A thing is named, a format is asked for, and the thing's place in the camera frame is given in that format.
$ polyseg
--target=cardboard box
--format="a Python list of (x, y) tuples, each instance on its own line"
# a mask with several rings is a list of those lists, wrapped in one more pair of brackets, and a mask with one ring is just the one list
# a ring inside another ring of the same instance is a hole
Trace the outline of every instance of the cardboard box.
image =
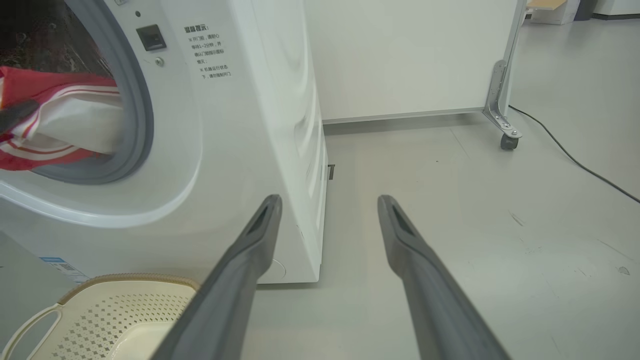
[(533, 0), (531, 4), (540, 6), (534, 8), (531, 22), (564, 25), (573, 21), (580, 6), (580, 0)]

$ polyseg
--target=gray floor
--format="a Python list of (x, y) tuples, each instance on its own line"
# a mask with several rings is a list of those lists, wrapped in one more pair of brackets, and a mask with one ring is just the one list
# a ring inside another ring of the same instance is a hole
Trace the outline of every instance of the gray floor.
[[(640, 20), (526, 24), (511, 103), (640, 196), (638, 63)], [(321, 280), (261, 286), (243, 358), (418, 358), (382, 245), (382, 193), (400, 202), (514, 359), (637, 358), (640, 204), (572, 164), (532, 121), (509, 119), (524, 132), (513, 152), (478, 115), (327, 128), (335, 177)], [(23, 252), (0, 239), (0, 281), (13, 294), (2, 295), (0, 343), (71, 287)]]

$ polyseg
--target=warning label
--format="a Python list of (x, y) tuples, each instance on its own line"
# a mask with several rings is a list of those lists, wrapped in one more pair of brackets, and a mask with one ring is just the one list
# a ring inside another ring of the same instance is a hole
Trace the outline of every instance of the warning label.
[(184, 27), (185, 41), (189, 43), (191, 55), (188, 61), (193, 61), (198, 69), (197, 76), (206, 81), (231, 76), (231, 68), (225, 55), (225, 42), (221, 35), (206, 24), (189, 25)]
[(87, 277), (85, 274), (78, 271), (73, 266), (69, 265), (69, 263), (62, 260), (61, 258), (40, 258), (40, 259), (45, 263), (48, 263), (49, 265), (58, 269), (58, 271), (60, 271), (64, 276), (68, 277), (69, 279), (73, 280), (78, 284), (82, 284), (83, 282), (89, 279), (89, 277)]

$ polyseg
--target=wheel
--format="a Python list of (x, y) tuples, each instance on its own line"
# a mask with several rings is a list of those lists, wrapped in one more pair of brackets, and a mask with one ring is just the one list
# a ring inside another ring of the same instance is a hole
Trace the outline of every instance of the wheel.
[(502, 150), (513, 150), (518, 147), (517, 138), (510, 138), (507, 134), (502, 134), (502, 140), (500, 140), (500, 148)]

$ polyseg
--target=laundry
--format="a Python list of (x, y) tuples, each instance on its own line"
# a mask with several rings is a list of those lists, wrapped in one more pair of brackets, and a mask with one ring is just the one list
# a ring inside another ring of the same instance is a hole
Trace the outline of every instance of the laundry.
[(29, 100), (39, 104), (0, 135), (1, 169), (31, 170), (116, 151), (124, 108), (113, 79), (12, 67), (0, 67), (0, 76), (1, 111)]

